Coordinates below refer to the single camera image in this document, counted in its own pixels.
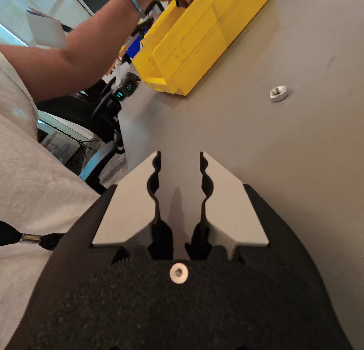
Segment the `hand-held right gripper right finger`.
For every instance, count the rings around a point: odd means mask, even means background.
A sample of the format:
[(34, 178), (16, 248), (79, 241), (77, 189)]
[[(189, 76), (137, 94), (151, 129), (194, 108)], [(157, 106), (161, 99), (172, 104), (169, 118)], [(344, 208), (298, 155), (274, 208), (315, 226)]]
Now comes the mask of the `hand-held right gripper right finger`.
[(207, 152), (201, 152), (201, 173), (208, 185), (204, 190), (203, 219), (210, 229), (208, 243), (223, 246), (228, 259), (237, 248), (267, 247), (269, 240), (243, 182)]

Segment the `grey desk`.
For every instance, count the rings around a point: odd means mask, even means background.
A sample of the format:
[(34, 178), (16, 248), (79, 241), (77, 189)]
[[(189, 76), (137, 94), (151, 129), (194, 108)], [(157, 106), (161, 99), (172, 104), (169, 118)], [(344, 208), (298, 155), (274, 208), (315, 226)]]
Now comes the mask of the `grey desk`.
[[(188, 96), (145, 84), (119, 113), (129, 170), (161, 151), (157, 198), (188, 258), (199, 154), (251, 185), (294, 230), (363, 349), (363, 0), (269, 0)], [(289, 95), (272, 103), (270, 91)]]

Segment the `silver hex nut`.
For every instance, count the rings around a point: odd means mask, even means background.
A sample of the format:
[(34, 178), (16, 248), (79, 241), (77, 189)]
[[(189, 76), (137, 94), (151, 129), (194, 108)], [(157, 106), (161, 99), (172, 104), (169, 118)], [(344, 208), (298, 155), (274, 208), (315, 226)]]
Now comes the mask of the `silver hex nut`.
[(273, 88), (270, 93), (270, 100), (272, 103), (280, 102), (289, 95), (288, 89), (285, 85), (280, 85)]

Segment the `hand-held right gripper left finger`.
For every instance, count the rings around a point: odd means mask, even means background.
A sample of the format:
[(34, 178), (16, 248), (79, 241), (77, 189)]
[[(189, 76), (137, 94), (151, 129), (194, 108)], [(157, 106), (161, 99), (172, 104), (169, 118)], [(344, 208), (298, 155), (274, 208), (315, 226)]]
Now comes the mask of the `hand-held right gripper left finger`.
[(159, 218), (155, 192), (160, 169), (161, 153), (155, 151), (118, 182), (92, 241), (94, 247), (152, 244), (152, 225)]

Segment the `yellow plastic bin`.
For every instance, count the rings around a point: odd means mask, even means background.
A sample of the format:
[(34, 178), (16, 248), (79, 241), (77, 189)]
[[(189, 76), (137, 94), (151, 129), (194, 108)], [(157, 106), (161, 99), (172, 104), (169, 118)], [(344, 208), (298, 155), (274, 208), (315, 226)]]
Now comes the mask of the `yellow plastic bin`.
[(134, 68), (150, 88), (187, 96), (267, 2), (172, 1), (142, 39)]

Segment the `blue plastic bin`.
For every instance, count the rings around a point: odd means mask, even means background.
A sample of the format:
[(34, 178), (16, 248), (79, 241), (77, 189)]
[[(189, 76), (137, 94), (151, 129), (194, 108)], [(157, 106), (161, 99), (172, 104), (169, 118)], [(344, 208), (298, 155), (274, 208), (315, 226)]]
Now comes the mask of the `blue plastic bin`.
[(140, 34), (137, 33), (126, 50), (126, 54), (133, 59), (140, 51)]

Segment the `person's left forearm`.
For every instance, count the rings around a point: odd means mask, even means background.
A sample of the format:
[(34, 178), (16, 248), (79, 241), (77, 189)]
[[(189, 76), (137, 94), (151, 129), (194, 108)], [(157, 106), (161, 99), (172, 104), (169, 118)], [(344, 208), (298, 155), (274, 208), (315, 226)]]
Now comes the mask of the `person's left forearm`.
[(88, 89), (111, 68), (140, 14), (110, 0), (66, 36), (67, 49), (1, 45), (35, 103)]

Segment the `black drawstring with metal tip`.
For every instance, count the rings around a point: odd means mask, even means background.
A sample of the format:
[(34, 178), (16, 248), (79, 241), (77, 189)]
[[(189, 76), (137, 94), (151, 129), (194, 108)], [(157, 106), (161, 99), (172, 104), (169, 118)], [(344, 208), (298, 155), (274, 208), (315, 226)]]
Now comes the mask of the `black drawstring with metal tip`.
[(45, 250), (53, 251), (65, 233), (51, 233), (46, 235), (21, 233), (6, 222), (0, 221), (0, 246), (16, 243), (34, 244)]

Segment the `black office chair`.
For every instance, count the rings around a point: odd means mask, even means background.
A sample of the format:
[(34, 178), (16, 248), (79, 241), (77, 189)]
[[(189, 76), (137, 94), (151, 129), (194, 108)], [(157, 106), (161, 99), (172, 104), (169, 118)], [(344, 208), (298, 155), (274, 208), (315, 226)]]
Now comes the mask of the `black office chair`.
[(60, 117), (69, 122), (80, 125), (104, 143), (114, 141), (121, 150), (118, 154), (125, 152), (123, 138), (116, 117), (121, 110), (120, 101), (113, 97), (112, 91), (122, 84), (111, 88), (113, 80), (106, 85), (96, 103), (87, 102), (84, 99), (73, 96), (62, 96), (44, 100), (36, 103), (39, 111)]

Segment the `person's light grey shirt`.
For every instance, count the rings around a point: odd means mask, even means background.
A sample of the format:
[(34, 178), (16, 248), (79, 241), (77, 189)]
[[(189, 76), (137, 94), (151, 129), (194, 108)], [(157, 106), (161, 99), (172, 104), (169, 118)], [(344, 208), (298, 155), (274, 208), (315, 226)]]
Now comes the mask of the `person's light grey shirt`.
[[(20, 233), (66, 233), (98, 199), (38, 143), (38, 110), (13, 65), (0, 57), (0, 218)], [(16, 243), (0, 251), (0, 346), (24, 315), (51, 252)]]

